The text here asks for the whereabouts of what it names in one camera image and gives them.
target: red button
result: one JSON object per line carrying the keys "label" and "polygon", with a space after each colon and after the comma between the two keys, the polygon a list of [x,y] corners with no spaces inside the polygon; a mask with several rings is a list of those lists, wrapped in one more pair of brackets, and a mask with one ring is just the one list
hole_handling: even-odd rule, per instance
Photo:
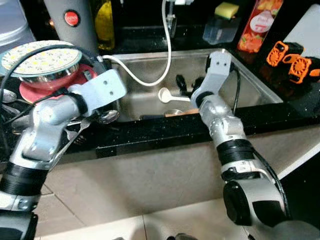
{"label": "red button", "polygon": [[64,14],[64,20],[67,24],[69,24],[72,27],[75,27],[79,23],[79,17],[78,14],[74,11],[67,11]]}

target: red plate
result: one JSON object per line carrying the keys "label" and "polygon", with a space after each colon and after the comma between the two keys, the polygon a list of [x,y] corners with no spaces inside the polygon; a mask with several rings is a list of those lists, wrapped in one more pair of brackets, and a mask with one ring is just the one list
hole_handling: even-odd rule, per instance
{"label": "red plate", "polygon": [[[65,87],[68,88],[74,84],[82,85],[86,83],[87,79],[83,74],[83,71],[86,71],[86,70],[88,70],[91,73],[92,78],[95,78],[97,76],[97,74],[94,72],[92,67],[85,64],[79,64],[79,70],[76,73],[76,77],[74,78],[74,81],[69,82],[68,84],[65,85]],[[43,90],[43,89],[33,88],[25,84],[24,82],[21,82],[19,91],[23,99],[28,101],[29,103],[33,103],[54,92],[52,90]]]}

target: faucet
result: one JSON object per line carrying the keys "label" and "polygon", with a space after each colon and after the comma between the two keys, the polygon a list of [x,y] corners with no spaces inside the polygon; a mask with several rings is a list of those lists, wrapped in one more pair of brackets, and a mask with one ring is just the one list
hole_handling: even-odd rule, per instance
{"label": "faucet", "polygon": [[167,2],[170,2],[170,5],[169,12],[166,16],[166,23],[171,39],[175,36],[177,28],[177,18],[174,15],[174,5],[190,5],[193,1],[194,0],[167,0]]}

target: stainless steel sink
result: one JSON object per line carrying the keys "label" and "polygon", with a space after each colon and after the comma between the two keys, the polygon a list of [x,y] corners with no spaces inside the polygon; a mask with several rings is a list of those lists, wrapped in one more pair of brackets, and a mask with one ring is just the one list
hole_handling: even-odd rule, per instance
{"label": "stainless steel sink", "polygon": [[[118,69],[124,84],[127,87],[127,95],[118,101],[122,121],[139,120],[142,115],[164,115],[172,110],[183,112],[193,109],[189,102],[171,101],[167,104],[158,99],[158,91],[166,87],[172,95],[179,96],[180,90],[176,84],[176,76],[183,75],[187,84],[187,90],[192,91],[192,83],[199,77],[206,75],[206,61],[210,53],[224,51],[225,49],[203,49],[172,52],[172,62],[166,78],[157,86],[146,87],[134,81],[128,73],[114,63]],[[120,54],[115,57],[122,60],[127,67],[141,80],[154,82],[162,75],[167,62],[167,52]],[[238,67],[241,75],[241,89],[238,107],[249,107],[270,103],[282,103],[283,101],[264,85],[243,64],[232,56],[232,61]],[[237,88],[237,75],[232,72],[223,84],[219,94],[230,105],[233,105]]]}

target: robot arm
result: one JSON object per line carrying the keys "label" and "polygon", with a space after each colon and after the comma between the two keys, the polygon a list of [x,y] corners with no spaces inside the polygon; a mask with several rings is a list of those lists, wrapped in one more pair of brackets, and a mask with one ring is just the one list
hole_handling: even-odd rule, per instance
{"label": "robot arm", "polygon": [[118,73],[111,69],[83,85],[72,85],[68,94],[39,103],[30,114],[0,181],[0,238],[33,239],[41,188],[49,170],[59,160],[63,129],[71,119],[89,117],[95,109],[126,93]]}
{"label": "robot arm", "polygon": [[231,56],[213,52],[210,58],[207,75],[191,102],[199,108],[218,152],[228,217],[244,226],[251,240],[316,239],[320,234],[313,226],[289,221],[285,195],[275,186],[268,168],[255,158],[241,120],[218,95],[229,75]]}

